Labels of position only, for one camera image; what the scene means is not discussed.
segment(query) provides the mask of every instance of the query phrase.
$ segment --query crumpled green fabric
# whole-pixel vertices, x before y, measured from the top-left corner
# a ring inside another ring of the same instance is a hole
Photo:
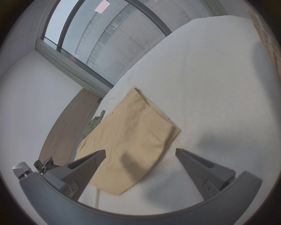
[[[100,116],[95,116],[95,118],[92,119],[92,121],[89,123],[89,125],[86,127],[86,129],[84,130],[84,132],[82,134],[83,139],[85,137],[87,137],[93,131],[93,129],[95,129],[97,127],[97,125],[100,124],[104,114],[105,114],[105,111],[103,110],[101,112]]]

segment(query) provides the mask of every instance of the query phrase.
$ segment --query glass pane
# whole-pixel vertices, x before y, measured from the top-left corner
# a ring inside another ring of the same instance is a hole
[[[62,28],[78,0],[61,0],[57,5],[46,30],[45,37],[58,43]]]
[[[209,14],[199,0],[139,0],[153,11],[173,32],[196,18]]]
[[[66,33],[63,49],[115,85],[165,35],[142,12],[124,0],[85,0]]]

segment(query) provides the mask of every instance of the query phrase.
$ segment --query pink sticky note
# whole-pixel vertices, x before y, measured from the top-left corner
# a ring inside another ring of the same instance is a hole
[[[103,0],[95,9],[96,12],[102,13],[108,6],[110,5],[109,2]]]

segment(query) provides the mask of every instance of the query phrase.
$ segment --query wooden panel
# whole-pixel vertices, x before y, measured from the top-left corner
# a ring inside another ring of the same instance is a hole
[[[99,97],[82,89],[68,104],[53,125],[45,140],[39,160],[44,161],[53,156],[54,163],[62,166],[68,163],[86,121],[95,108]]]

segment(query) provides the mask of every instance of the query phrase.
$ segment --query beige cloth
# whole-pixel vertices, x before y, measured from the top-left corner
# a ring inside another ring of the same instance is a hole
[[[105,149],[106,158],[91,182],[100,190],[120,195],[148,173],[179,132],[134,86],[80,143],[76,159]]]

